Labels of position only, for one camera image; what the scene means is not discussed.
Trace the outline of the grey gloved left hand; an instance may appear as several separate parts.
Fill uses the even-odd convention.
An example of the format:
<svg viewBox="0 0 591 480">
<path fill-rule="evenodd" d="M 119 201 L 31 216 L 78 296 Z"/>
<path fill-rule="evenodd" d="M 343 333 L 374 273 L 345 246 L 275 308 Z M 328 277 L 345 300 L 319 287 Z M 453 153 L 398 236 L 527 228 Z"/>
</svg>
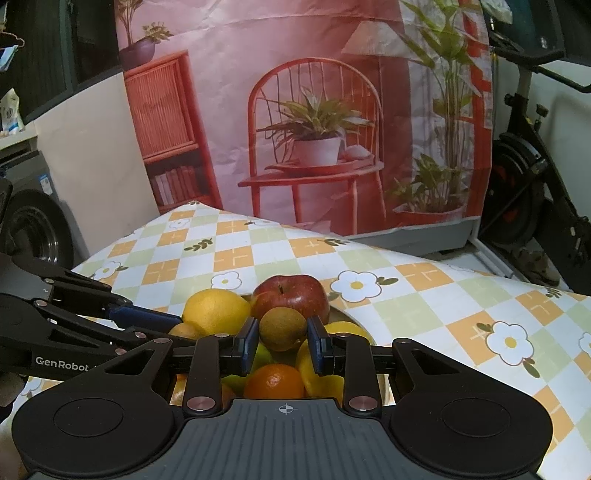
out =
<svg viewBox="0 0 591 480">
<path fill-rule="evenodd" d="M 2 372 L 0 374 L 0 422 L 6 420 L 12 413 L 17 397 L 24 389 L 28 377 L 15 373 Z"/>
</svg>

